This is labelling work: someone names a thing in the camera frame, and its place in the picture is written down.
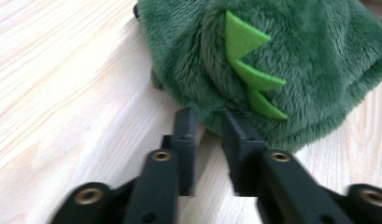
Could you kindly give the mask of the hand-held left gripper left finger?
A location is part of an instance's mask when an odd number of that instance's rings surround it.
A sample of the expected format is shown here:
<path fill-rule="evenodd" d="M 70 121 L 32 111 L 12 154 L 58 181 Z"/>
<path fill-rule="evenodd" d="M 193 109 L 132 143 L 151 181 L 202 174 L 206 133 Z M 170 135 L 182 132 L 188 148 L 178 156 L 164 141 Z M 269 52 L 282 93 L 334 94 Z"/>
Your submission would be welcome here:
<path fill-rule="evenodd" d="M 195 116 L 183 108 L 173 133 L 147 155 L 122 224 L 177 224 L 178 198 L 193 194 L 195 151 Z"/>

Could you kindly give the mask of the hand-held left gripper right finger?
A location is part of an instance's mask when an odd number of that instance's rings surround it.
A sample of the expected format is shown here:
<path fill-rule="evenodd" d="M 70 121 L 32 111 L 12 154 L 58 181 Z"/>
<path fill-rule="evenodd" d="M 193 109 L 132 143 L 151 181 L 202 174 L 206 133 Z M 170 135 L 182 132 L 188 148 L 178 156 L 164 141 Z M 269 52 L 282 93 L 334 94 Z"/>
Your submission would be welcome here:
<path fill-rule="evenodd" d="M 269 150 L 241 113 L 225 112 L 222 148 L 234 192 L 257 199 L 263 224 L 353 224 L 291 154 Z"/>

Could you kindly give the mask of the green plush garment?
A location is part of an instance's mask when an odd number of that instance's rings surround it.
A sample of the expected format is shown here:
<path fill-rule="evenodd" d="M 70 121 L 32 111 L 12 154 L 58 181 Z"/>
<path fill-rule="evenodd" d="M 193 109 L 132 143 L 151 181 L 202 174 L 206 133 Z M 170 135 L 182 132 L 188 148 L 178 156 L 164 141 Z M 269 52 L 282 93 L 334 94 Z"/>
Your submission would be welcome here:
<path fill-rule="evenodd" d="M 382 81 L 382 20 L 360 0 L 137 0 L 153 84 L 214 133 L 228 109 L 268 147 L 337 129 Z"/>

